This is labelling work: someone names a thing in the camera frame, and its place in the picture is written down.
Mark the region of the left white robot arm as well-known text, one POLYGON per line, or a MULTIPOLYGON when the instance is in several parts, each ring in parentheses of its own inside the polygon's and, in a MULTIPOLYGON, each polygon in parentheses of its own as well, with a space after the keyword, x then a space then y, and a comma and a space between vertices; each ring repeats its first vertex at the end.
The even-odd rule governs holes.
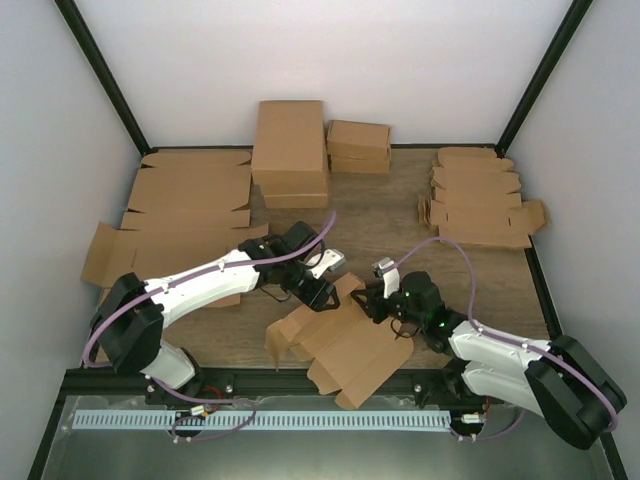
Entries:
POLYGON ((92 319, 91 341, 118 374, 143 374, 151 388, 169 388, 181 403, 196 402, 204 375, 184 348, 163 340, 177 320, 206 305, 276 285, 314 312, 334 310, 340 300, 324 275, 345 261, 327 248, 324 232, 303 221, 282 235, 247 239, 207 264, 164 278, 118 278, 92 319))

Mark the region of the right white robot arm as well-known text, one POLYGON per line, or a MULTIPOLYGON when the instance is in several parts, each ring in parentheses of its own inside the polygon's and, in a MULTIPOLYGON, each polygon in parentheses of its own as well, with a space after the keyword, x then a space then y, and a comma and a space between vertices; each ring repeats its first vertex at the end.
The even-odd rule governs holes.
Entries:
POLYGON ((575 338, 531 340, 487 327, 446 306, 424 271, 379 279, 351 294, 374 323, 398 337, 424 337, 450 356, 447 396, 465 403, 492 397, 542 417, 569 445, 587 450, 627 404, 622 389, 575 338))

